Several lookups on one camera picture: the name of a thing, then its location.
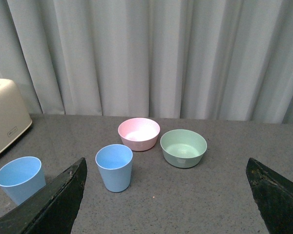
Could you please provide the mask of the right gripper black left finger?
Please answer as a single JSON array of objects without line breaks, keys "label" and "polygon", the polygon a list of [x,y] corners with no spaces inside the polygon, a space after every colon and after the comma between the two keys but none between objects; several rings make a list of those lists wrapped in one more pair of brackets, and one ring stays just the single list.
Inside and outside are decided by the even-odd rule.
[{"label": "right gripper black left finger", "polygon": [[80,158],[21,205],[0,218],[0,234],[69,234],[87,177]]}]

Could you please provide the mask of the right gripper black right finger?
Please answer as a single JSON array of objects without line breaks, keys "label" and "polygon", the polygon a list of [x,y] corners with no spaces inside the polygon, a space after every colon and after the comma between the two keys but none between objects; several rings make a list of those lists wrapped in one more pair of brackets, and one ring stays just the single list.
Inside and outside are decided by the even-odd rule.
[{"label": "right gripper black right finger", "polygon": [[293,182],[249,158],[246,175],[253,199],[271,234],[293,234]]}]

